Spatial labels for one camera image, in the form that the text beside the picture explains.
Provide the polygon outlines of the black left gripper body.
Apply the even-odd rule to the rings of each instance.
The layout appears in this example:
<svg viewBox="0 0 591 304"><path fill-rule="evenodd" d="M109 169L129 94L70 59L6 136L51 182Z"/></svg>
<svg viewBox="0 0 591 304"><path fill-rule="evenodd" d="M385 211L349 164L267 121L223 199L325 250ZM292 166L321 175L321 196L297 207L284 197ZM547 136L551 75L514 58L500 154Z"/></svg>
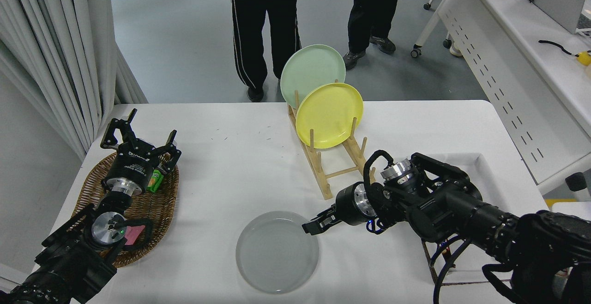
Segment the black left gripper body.
<svg viewBox="0 0 591 304"><path fill-rule="evenodd" d="M117 155L107 173L107 187L112 188L116 180L134 182L139 188L146 188L153 170L159 164L153 150L155 147L144 140L137 146L130 142L118 145Z"/></svg>

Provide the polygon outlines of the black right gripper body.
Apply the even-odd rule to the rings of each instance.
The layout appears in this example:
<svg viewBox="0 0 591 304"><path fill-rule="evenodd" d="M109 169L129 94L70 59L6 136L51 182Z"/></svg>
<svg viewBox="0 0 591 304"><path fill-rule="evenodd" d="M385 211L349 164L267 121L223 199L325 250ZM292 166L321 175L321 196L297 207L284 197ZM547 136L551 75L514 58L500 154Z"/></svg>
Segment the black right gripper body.
<svg viewBox="0 0 591 304"><path fill-rule="evenodd" d="M356 182L338 192L335 200L336 218L355 226L365 222L365 187Z"/></svg>

